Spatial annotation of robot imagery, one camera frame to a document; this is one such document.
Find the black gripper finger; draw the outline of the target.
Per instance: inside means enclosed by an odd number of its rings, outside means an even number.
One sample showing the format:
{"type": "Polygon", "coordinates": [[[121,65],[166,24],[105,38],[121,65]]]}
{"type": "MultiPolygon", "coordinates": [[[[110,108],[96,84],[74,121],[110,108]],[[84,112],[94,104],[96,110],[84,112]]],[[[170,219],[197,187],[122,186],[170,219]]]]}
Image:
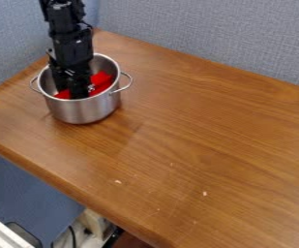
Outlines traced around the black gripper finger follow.
{"type": "Polygon", "coordinates": [[[66,89],[70,99],[84,99],[89,96],[88,87],[90,85],[89,74],[70,73],[66,78],[66,89]]]}
{"type": "Polygon", "coordinates": [[[57,91],[65,90],[68,74],[62,70],[52,69],[52,78],[57,91]]]}

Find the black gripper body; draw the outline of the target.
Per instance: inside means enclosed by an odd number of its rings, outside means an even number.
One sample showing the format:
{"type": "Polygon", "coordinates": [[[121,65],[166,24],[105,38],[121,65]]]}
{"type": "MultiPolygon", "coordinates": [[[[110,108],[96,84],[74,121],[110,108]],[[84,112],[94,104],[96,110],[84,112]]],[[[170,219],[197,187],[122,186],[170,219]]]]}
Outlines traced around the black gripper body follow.
{"type": "Polygon", "coordinates": [[[89,74],[89,61],[93,58],[92,29],[77,27],[69,32],[48,31],[53,49],[49,55],[49,69],[57,77],[89,74]]]}

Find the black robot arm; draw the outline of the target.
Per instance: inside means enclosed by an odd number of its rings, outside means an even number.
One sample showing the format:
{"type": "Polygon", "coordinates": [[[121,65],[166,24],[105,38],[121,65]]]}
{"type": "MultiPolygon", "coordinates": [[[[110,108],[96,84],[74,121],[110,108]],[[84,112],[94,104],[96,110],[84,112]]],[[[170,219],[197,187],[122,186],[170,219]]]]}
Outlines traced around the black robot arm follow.
{"type": "Polygon", "coordinates": [[[38,0],[38,4],[53,44],[46,54],[56,89],[66,90],[70,99],[86,98],[93,32],[84,21],[84,4],[81,0],[38,0]]]}

